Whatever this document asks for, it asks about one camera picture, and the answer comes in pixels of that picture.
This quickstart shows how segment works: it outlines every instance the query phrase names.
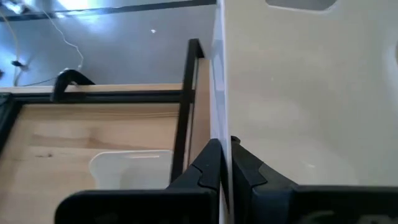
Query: light wood panel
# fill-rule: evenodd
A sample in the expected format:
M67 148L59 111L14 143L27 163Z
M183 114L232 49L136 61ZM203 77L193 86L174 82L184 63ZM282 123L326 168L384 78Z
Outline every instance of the light wood panel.
M200 60L195 94L195 112L188 159L193 162L210 140L210 61Z
M23 107L0 159L0 223L53 223L65 197L95 187L95 155L172 150L177 116L178 104Z
M138 90L181 90L181 84L146 84L146 85L69 85L66 92L95 91L138 91ZM53 86L2 87L0 93L50 93Z

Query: white wire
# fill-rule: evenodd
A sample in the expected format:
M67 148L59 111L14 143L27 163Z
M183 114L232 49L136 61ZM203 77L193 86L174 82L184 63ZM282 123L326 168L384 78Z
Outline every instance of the white wire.
M84 56L83 56L83 54L80 52L79 47L76 46L76 45L74 45L74 44L71 44L69 41L67 41L66 38L65 38L65 35L64 35L63 32L58 28L58 26L55 25L55 23L54 23L54 21L51 19L51 17L50 17L44 10L42 10L42 11L43 11L43 13L49 18L49 20L50 20L50 22L53 24L54 28L57 29L57 30L59 31L59 33L61 33L63 41L64 41L67 45L69 45L69 46L71 46L71 47L74 47L74 48L76 49L76 51L79 53L79 55L80 55L80 57L81 57L81 60L80 60L79 66L77 66L77 70L80 71L81 68L83 67ZM30 83L30 84L22 85L22 86L38 85L38 84L41 84L41 83L45 83L45 82L49 82L49 81L51 81L51 80L54 80L54 79L56 79L57 77L58 77L58 76L52 77L52 78L49 78L49 79L46 79L46 80L43 80L43 81L40 81L40 82Z
M84 59L85 59L85 58L84 58L83 55L81 54L81 52L80 52L80 50L79 50L79 47L76 46L76 45L74 45L74 44L69 43L69 42L66 40L65 35L63 34L63 32L57 27L57 25L55 25L55 23L54 23L54 21L51 19L51 17L50 17L43 9L42 9L42 11L43 11L43 13L50 19L50 22L54 25L54 27L55 27L55 28L59 31L59 33L62 35L63 41L64 41L67 45L69 45L69 46L71 46L71 47L74 47L74 48L76 49L76 51L79 53L79 55L80 55L80 57L81 57L81 60L80 60L79 66L77 66L77 70L80 71L81 68L83 67L83 62L84 62Z

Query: black bracket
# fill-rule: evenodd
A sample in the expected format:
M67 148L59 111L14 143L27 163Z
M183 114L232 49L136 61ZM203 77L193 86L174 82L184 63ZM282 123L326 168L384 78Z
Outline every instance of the black bracket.
M0 94L0 107L5 105L11 98L11 93L1 93Z
M217 139L210 139L202 152L169 186L170 188L202 188L220 189L222 147Z
M231 141L235 223L394 223L397 187L298 185Z
M60 101L64 97L67 86L71 83L76 83L77 85L95 85L95 83L82 73L72 69L65 70L57 77L50 100L52 102Z

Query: white plastic container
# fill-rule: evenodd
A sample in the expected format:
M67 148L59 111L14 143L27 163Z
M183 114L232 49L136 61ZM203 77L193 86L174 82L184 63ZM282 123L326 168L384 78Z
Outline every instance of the white plastic container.
M169 185L170 150L102 152L90 162L97 189L164 189Z
M298 184L398 186L398 1L220 8L212 137Z

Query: white panel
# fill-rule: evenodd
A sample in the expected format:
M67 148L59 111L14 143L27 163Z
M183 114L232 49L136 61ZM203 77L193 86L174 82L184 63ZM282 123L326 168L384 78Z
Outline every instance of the white panel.
M225 1L230 133L300 184L398 185L398 1Z
M232 186L232 155L231 137L228 133L228 90L226 84L226 70L224 67L224 37L223 37L223 15L220 2L217 5L216 21L214 27L214 38L212 44L211 66L210 66L210 118L211 138L218 138L223 147L224 157L228 166L228 185L230 208L233 209L233 186ZM224 194L220 194L220 223L231 223L233 218L227 216Z

